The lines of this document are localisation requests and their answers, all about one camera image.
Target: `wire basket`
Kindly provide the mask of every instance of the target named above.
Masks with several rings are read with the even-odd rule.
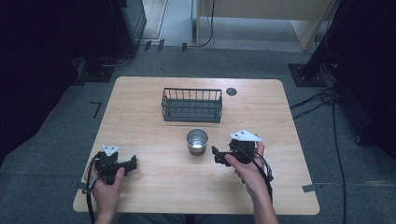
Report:
[[[216,122],[221,119],[221,90],[163,89],[165,121]]]

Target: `wire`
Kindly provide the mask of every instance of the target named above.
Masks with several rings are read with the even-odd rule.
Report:
[[[274,177],[272,176],[272,169],[270,164],[265,160],[264,156],[260,155],[260,153],[258,153],[257,151],[254,151],[254,153],[256,153],[257,155],[259,155],[259,157],[262,159],[262,164],[264,164],[264,166],[267,169],[267,175],[268,175],[268,180],[271,182],[274,180]]]
[[[340,158],[340,149],[338,146],[337,126],[335,125],[335,102],[332,104],[332,131],[334,133],[335,151],[337,152],[338,165],[340,166],[340,172],[343,181],[343,199],[344,199],[343,223],[345,224],[347,223],[347,186],[346,186],[346,177],[344,174],[343,163],[341,163],[341,158]]]
[[[293,109],[293,108],[295,108],[297,106],[300,106],[300,105],[304,105],[304,104],[306,104],[306,103],[308,103],[308,102],[310,102],[312,100],[320,99],[322,101],[321,104],[315,106],[312,109],[306,110],[306,111],[294,116],[293,119],[299,119],[300,117],[302,117],[302,116],[304,116],[304,115],[306,115],[306,114],[308,114],[308,113],[310,113],[312,111],[315,111],[316,109],[318,109],[319,107],[321,107],[323,105],[331,105],[334,102],[336,102],[337,101],[337,95],[335,93],[333,93],[333,94],[327,93],[326,91],[333,91],[333,88],[328,88],[328,89],[324,90],[322,93],[315,94],[315,95],[309,97],[307,100],[304,100],[304,101],[302,101],[302,102],[300,102],[300,103],[298,103],[296,105],[292,105],[290,107],[290,109]]]
[[[91,197],[91,192],[93,189],[93,185],[96,183],[96,181],[98,179],[95,179],[94,182],[91,184],[91,171],[92,171],[92,167],[93,167],[93,163],[95,162],[97,156],[95,155],[91,162],[90,162],[90,168],[88,170],[88,176],[87,176],[87,187],[86,187],[86,192],[87,192],[87,205],[88,205],[88,210],[90,212],[90,219],[91,219],[91,223],[94,224],[95,223],[95,215],[93,213],[93,208],[92,208],[92,197]]]
[[[243,152],[245,154],[245,156],[247,156],[250,159],[250,161],[253,162],[253,164],[257,167],[257,169],[259,170],[259,173],[262,175],[262,178],[264,179],[265,185],[267,186],[268,193],[269,193],[269,195],[271,197],[271,201],[272,201],[273,200],[273,195],[272,195],[273,189],[271,187],[270,178],[268,177],[268,175],[264,172],[262,167],[260,167],[260,165],[254,161],[254,159],[249,157],[249,155],[244,150],[242,150],[240,147],[237,147],[237,146],[233,146],[233,147],[238,149],[239,151]]]
[[[340,149],[338,146],[338,138],[337,138],[337,126],[336,126],[336,122],[335,122],[335,105],[338,102],[338,95],[337,94],[329,94],[326,93],[326,91],[333,91],[333,88],[329,88],[324,90],[322,93],[319,94],[315,94],[313,96],[311,96],[310,98],[308,98],[305,101],[302,101],[296,105],[293,105],[290,107],[290,109],[299,106],[299,105],[304,105],[307,102],[314,100],[314,99],[321,99],[322,103],[320,105],[317,105],[314,109],[309,110],[308,112],[314,111],[316,108],[325,105],[325,104],[332,104],[332,131],[333,131],[333,135],[334,135],[334,144],[335,144],[335,151],[337,154],[337,160],[338,160],[338,165],[340,167],[340,173],[341,173],[341,178],[342,178],[342,185],[343,185],[343,207],[344,207],[344,212],[343,212],[343,223],[346,224],[347,223],[347,186],[346,186],[346,178],[345,178],[345,173],[344,173],[344,168],[343,168],[343,164],[341,162],[341,157],[340,157]],[[332,97],[330,100],[324,100],[324,97]]]
[[[333,85],[337,81],[336,78],[333,76],[333,73],[335,70],[335,67],[331,67],[328,62],[323,62],[320,65],[320,72],[323,76],[326,77],[327,80],[329,80]]]
[[[207,39],[206,43],[204,43],[203,45],[200,45],[200,46],[188,46],[188,47],[191,47],[191,48],[202,48],[202,47],[206,46],[210,42],[210,40],[212,40],[212,38],[213,38],[213,18],[215,16],[215,4],[216,4],[216,0],[213,0],[212,14],[210,16],[210,23],[209,23],[209,17],[206,17],[207,23],[208,23],[209,28],[210,28],[210,37]]]
[[[133,54],[131,54],[131,56],[129,56],[129,58],[124,62],[124,63],[114,63],[114,64],[101,64],[103,67],[120,67],[120,66],[124,66],[125,64],[127,64],[128,62],[130,62],[132,60],[132,58],[134,57]]]

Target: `cable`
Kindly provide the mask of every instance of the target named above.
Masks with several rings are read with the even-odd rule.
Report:
[[[200,46],[188,46],[188,47],[190,47],[190,48],[202,48],[202,47],[206,46],[210,42],[210,40],[212,40],[212,38],[213,38],[213,18],[215,16],[215,4],[216,4],[216,0],[213,0],[212,14],[211,14],[211,17],[210,17],[210,24],[209,24],[209,21],[207,22],[208,25],[209,25],[209,28],[210,28],[210,37],[209,37],[209,39],[207,39],[206,43],[204,43],[203,45],[200,45]]]
[[[323,62],[320,65],[320,72],[323,76],[326,77],[327,80],[329,80],[333,85],[335,84],[335,82],[337,81],[336,78],[333,76],[333,73],[335,71],[335,67],[331,66],[330,64],[328,64],[328,62]]]
[[[347,223],[347,186],[346,186],[346,178],[344,174],[343,164],[341,163],[340,158],[340,150],[338,146],[338,138],[337,138],[337,128],[335,125],[335,102],[332,104],[332,131],[334,133],[334,143],[335,143],[335,151],[337,152],[338,165],[340,166],[341,177],[343,181],[343,199],[344,199],[344,213],[343,213],[343,223]]]
[[[260,155],[260,153],[258,153],[257,151],[254,151],[254,153],[256,153],[257,155],[259,155],[259,157],[262,159],[262,164],[264,164],[264,166],[267,169],[267,175],[268,175],[268,180],[271,182],[274,180],[274,177],[272,176],[272,169],[270,164],[265,160],[265,158]]]
[[[253,164],[257,167],[257,169],[259,170],[259,173],[262,175],[262,178],[264,179],[265,185],[267,186],[268,193],[269,193],[271,201],[272,201],[273,200],[273,194],[272,194],[273,193],[273,189],[271,187],[270,181],[272,179],[274,179],[274,178],[272,176],[269,177],[269,174],[271,174],[272,172],[268,173],[268,175],[267,175],[264,172],[264,170],[262,169],[262,167],[260,167],[260,165],[257,164],[257,162],[254,161],[254,159],[250,158],[249,155],[244,150],[242,150],[240,147],[237,147],[237,146],[233,146],[233,147],[238,149],[239,151],[243,152],[245,154],[245,156],[247,156],[250,159],[250,161],[253,162]]]
[[[340,167],[340,173],[341,173],[341,178],[342,178],[342,185],[343,185],[343,206],[344,206],[344,211],[343,211],[343,223],[346,224],[347,223],[347,186],[346,186],[346,178],[345,178],[345,173],[344,173],[344,168],[343,168],[343,164],[341,163],[341,157],[340,157],[340,149],[338,146],[338,138],[337,138],[337,128],[336,128],[336,122],[335,122],[335,105],[338,102],[338,95],[337,94],[329,94],[326,93],[326,91],[333,91],[333,88],[329,88],[324,90],[322,93],[318,93],[315,94],[313,96],[311,96],[310,98],[308,98],[305,101],[302,101],[296,105],[293,105],[290,107],[290,109],[299,106],[299,105],[304,105],[307,102],[314,100],[314,99],[321,99],[322,103],[317,105],[315,108],[305,111],[303,113],[301,113],[300,115],[296,116],[297,118],[302,117],[303,115],[314,111],[315,109],[317,109],[318,107],[325,105],[325,104],[332,104],[332,131],[333,131],[333,135],[334,135],[334,144],[335,144],[335,151],[337,154],[337,160],[338,160],[338,165]],[[331,97],[330,100],[324,100],[323,97]]]
[[[87,176],[87,187],[85,189],[85,191],[87,193],[87,205],[88,205],[88,210],[90,212],[90,219],[91,219],[92,224],[95,223],[95,215],[93,213],[93,208],[92,208],[91,192],[92,192],[93,186],[96,183],[96,181],[98,180],[98,178],[95,179],[94,182],[91,184],[91,171],[92,171],[93,163],[95,162],[96,158],[97,158],[97,156],[94,156],[90,162],[90,168],[88,170],[88,176]]]
[[[329,94],[329,93],[326,93],[326,91],[333,91],[333,88],[328,88],[328,89],[324,90],[322,93],[315,94],[315,95],[309,97],[307,100],[304,100],[304,101],[302,101],[302,102],[300,102],[300,103],[298,103],[296,105],[292,105],[290,107],[290,109],[293,109],[293,108],[295,108],[297,106],[300,106],[300,105],[304,105],[304,104],[306,104],[306,103],[308,103],[308,102],[310,102],[312,100],[315,100],[315,99],[320,99],[322,101],[321,104],[315,106],[312,109],[306,110],[306,111],[294,116],[293,119],[299,119],[300,117],[302,117],[302,116],[304,116],[304,115],[306,115],[306,114],[308,114],[308,113],[310,113],[312,111],[315,111],[316,109],[318,109],[319,107],[321,107],[323,105],[330,105],[330,104],[333,104],[335,101],[337,101],[337,95],[335,93],[334,94]]]
[[[125,64],[127,64],[128,62],[130,62],[132,60],[132,58],[134,57],[133,54],[131,54],[131,56],[124,62],[124,63],[114,63],[114,64],[101,64],[103,67],[119,67],[119,66],[123,66]]]

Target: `silver cup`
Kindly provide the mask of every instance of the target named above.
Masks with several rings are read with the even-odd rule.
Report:
[[[201,156],[205,153],[208,137],[203,129],[192,129],[187,134],[187,145],[189,152],[194,156]]]

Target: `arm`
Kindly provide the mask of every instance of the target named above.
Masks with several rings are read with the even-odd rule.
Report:
[[[262,142],[257,142],[257,152],[263,155],[264,144]],[[253,162],[243,164],[229,154],[225,155],[224,158],[235,168],[235,173],[244,180],[247,186],[247,192],[253,201],[255,223],[277,224],[276,213],[272,206],[267,186]],[[262,166],[262,160],[260,158],[256,158],[255,160]]]
[[[88,169],[84,175],[85,180],[87,180],[88,177]],[[121,167],[117,171],[116,180],[113,185],[106,184],[101,178],[93,185],[92,193],[98,207],[98,215],[95,223],[106,224],[112,222],[120,202],[120,187],[124,173],[125,170]],[[96,175],[96,170],[93,166],[92,176],[94,175]]]

